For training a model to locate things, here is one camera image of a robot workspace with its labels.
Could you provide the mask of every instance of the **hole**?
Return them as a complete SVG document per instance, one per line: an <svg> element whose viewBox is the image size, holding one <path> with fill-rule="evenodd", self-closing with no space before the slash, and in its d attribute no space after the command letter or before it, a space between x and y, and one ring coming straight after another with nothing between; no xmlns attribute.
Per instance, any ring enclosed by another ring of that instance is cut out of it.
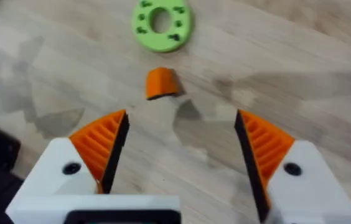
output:
<svg viewBox="0 0 351 224"><path fill-rule="evenodd" d="M299 165L294 162L288 162L283 166L283 169L290 175L299 176L302 174L302 170Z"/></svg>
<svg viewBox="0 0 351 224"><path fill-rule="evenodd" d="M152 12L151 27L156 33L163 33L169 29L171 23L171 17L169 12L163 8L157 8Z"/></svg>
<svg viewBox="0 0 351 224"><path fill-rule="evenodd" d="M176 27L181 27L182 26L182 22L181 21L176 21L175 22L175 26Z"/></svg>
<svg viewBox="0 0 351 224"><path fill-rule="evenodd" d="M66 164L63 169L62 172L65 175L72 175L72 174L76 174L80 168L82 168L82 165L80 165L80 163L78 162L71 162Z"/></svg>

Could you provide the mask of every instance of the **orange 3d printed part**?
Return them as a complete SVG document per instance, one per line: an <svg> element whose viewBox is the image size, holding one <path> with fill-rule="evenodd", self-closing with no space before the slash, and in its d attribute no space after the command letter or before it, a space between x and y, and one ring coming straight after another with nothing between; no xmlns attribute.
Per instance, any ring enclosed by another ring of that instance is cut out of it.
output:
<svg viewBox="0 0 351 224"><path fill-rule="evenodd" d="M267 184L288 153L294 138L271 123L247 111L239 110L235 129L242 147L251 188L260 220L270 208L266 193Z"/></svg>
<svg viewBox="0 0 351 224"><path fill-rule="evenodd" d="M172 70L156 68L146 77L146 99L155 100L163 96L172 96L179 91L178 84Z"/></svg>
<svg viewBox="0 0 351 224"><path fill-rule="evenodd" d="M106 194L111 190L128 129L126 110L120 110L90 123L69 137Z"/></svg>

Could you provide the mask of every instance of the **green ring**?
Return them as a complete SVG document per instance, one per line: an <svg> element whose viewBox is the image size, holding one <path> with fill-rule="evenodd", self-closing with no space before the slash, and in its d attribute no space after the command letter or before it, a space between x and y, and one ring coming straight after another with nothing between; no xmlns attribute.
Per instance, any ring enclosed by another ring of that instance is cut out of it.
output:
<svg viewBox="0 0 351 224"><path fill-rule="evenodd" d="M169 28L163 33L153 31L155 13L166 10L171 17ZM155 52L170 52L179 48L192 31L191 10L183 0L139 0L133 12L133 33L137 41Z"/></svg>

